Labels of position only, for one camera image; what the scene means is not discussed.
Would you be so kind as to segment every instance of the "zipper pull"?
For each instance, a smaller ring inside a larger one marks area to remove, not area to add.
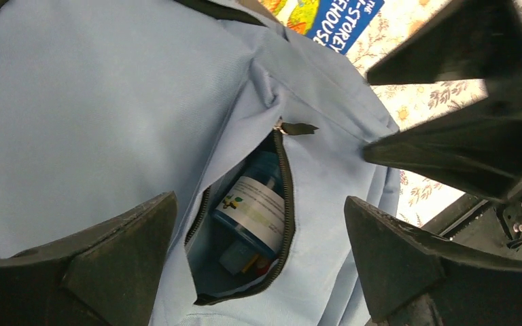
[[[281,118],[279,118],[279,121],[273,127],[273,130],[278,131],[281,134],[288,134],[290,136],[315,134],[317,129],[319,128],[310,124],[288,124],[287,122],[283,122],[283,119]]]

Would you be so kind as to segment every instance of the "fabric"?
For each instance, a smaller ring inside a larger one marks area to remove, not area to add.
[[[398,127],[345,57],[255,15],[269,27],[167,0],[4,6],[0,256],[173,190],[179,217],[151,325],[364,325],[343,204],[358,196],[395,214],[397,171],[360,148]],[[202,192],[280,116],[319,128],[284,140],[296,212],[287,263],[258,295],[195,306],[184,238]]]

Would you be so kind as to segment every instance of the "screw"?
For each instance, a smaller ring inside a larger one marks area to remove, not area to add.
[[[522,224],[519,224],[519,223],[513,224],[513,231],[515,233],[522,232]]]

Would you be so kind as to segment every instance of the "floral tablecloth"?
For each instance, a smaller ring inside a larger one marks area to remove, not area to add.
[[[297,0],[261,0],[287,25]],[[348,51],[347,57],[364,74],[423,26],[449,0],[386,0],[380,12]],[[515,0],[522,16],[522,0]],[[486,96],[481,80],[444,81],[431,85],[375,86],[373,90],[402,130],[459,109]],[[397,218],[422,226],[463,193],[408,171],[401,172]]]

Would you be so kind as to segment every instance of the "yellow object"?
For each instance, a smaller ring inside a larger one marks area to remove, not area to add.
[[[279,12],[281,12],[286,3],[287,0],[261,0],[261,4],[274,16],[277,16]]]
[[[409,25],[409,36],[415,34],[415,32],[417,32],[423,26],[423,24],[424,23],[420,20],[416,20],[416,21],[412,22]]]
[[[319,9],[319,0],[301,1],[302,3],[298,3],[295,9],[293,9],[291,16],[289,16],[287,27],[305,35],[313,26],[313,21]]]
[[[401,109],[397,110],[397,118],[401,122],[407,121],[407,118],[409,117],[409,110],[406,106],[402,106]]]
[[[257,261],[257,258],[259,258],[259,254],[256,253],[253,258],[251,258],[251,260],[249,260],[249,262],[247,263],[247,265],[245,265],[245,267],[243,267],[243,269],[241,270],[242,273],[246,273],[250,268],[251,266],[253,266],[253,264],[255,263],[255,261]]]

